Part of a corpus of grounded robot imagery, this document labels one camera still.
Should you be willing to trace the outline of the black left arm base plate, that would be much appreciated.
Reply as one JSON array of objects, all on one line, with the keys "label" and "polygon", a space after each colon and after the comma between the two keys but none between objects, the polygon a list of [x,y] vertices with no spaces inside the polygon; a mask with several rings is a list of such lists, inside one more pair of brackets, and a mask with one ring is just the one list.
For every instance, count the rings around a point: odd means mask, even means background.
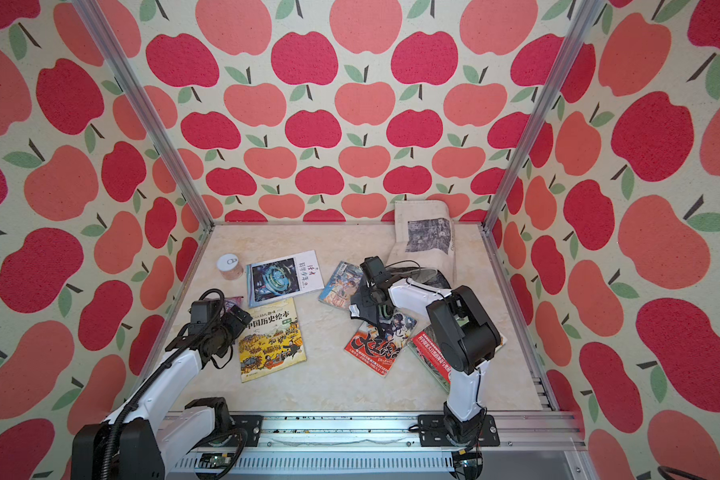
[{"label": "black left arm base plate", "polygon": [[245,439],[245,447],[253,448],[259,444],[262,433],[262,415],[231,414],[230,429],[220,440],[214,440],[214,446],[236,447],[241,439]]}]

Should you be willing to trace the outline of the grey green microfibre cloth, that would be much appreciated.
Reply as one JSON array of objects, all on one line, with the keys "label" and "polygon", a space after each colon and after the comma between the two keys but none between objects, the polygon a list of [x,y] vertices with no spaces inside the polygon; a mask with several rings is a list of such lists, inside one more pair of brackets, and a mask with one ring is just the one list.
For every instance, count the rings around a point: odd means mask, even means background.
[{"label": "grey green microfibre cloth", "polygon": [[451,295],[447,279],[436,269],[392,267],[388,278],[376,284],[376,299],[385,318],[402,310],[419,320],[427,320],[427,306]]}]

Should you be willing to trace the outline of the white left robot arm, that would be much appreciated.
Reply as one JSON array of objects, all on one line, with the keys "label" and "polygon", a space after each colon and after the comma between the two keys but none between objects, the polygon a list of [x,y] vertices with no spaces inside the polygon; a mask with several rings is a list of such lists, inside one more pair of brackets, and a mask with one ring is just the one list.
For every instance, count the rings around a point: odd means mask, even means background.
[{"label": "white left robot arm", "polygon": [[99,424],[84,426],[73,440],[73,479],[163,479],[191,450],[233,442],[231,454],[213,457],[221,479],[236,465],[253,438],[222,397],[194,400],[167,428],[160,425],[184,388],[207,364],[231,354],[251,315],[218,289],[192,303],[190,320],[168,344],[161,363],[117,410]]}]

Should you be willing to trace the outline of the blue robot sunflower magazine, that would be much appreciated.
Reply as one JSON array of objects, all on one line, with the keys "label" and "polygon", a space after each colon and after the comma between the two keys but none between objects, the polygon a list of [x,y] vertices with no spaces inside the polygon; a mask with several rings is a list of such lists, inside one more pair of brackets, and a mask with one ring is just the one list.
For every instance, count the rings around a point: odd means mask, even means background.
[{"label": "blue robot sunflower magazine", "polygon": [[318,300],[326,305],[348,310],[351,304],[351,297],[357,292],[363,280],[363,272],[357,265],[341,261]]}]

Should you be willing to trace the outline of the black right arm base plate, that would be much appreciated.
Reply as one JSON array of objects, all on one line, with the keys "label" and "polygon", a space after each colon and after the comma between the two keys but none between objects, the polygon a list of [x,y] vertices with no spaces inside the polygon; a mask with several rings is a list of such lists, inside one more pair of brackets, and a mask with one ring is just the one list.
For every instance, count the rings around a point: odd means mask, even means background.
[{"label": "black right arm base plate", "polygon": [[486,412],[467,421],[445,414],[421,414],[408,431],[419,436],[422,447],[498,447],[501,444],[495,419]]}]

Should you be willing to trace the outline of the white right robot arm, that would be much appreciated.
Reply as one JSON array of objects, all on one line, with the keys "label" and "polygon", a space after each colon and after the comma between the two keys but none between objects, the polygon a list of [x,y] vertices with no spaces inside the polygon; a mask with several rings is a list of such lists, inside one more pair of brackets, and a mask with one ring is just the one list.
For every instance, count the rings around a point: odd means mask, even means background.
[{"label": "white right robot arm", "polygon": [[451,366],[450,392],[444,404],[444,427],[457,446],[478,440],[486,408],[481,394],[485,375],[502,336],[490,316],[467,286],[437,289],[410,278],[384,283],[366,281],[352,295],[350,316],[375,327],[396,309],[429,318],[438,348]]}]

